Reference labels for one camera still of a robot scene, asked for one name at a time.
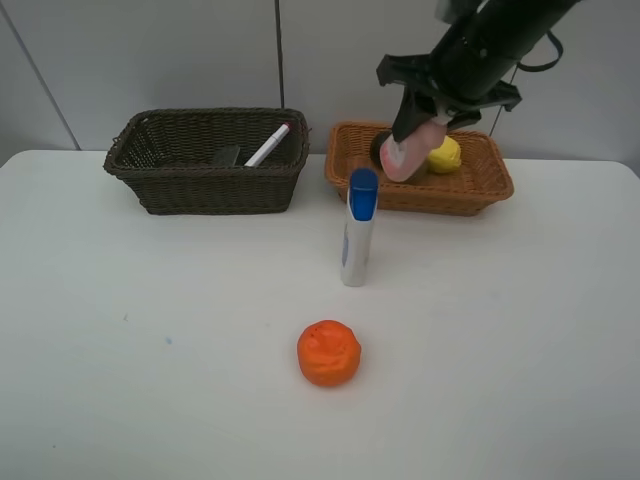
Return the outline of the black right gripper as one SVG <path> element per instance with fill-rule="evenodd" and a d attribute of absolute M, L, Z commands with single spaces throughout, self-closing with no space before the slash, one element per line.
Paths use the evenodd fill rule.
<path fill-rule="evenodd" d="M 436 81 L 429 54 L 385 55 L 376 68 L 376 75 L 381 86 L 404 87 L 391 127 L 397 143 L 405 141 L 429 120 L 446 120 L 447 130 L 454 131 L 476 125 L 482 119 L 483 109 L 500 106 L 511 111 L 522 100 L 517 87 L 502 80 L 479 100 L 451 93 Z"/>

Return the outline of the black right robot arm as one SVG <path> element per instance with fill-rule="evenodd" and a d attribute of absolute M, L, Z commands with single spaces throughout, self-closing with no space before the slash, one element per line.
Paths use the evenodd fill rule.
<path fill-rule="evenodd" d="M 379 84 L 404 87 L 391 127 L 397 142 L 421 125 L 441 118 L 449 130 L 478 123 L 486 108 L 507 111 L 522 100 L 503 80 L 512 68 L 530 73 L 558 61 L 529 66 L 521 62 L 543 37 L 561 58 L 564 48 L 551 32 L 575 5 L 573 0 L 445 1 L 443 21 L 450 27 L 428 54 L 386 55 L 376 69 Z"/>

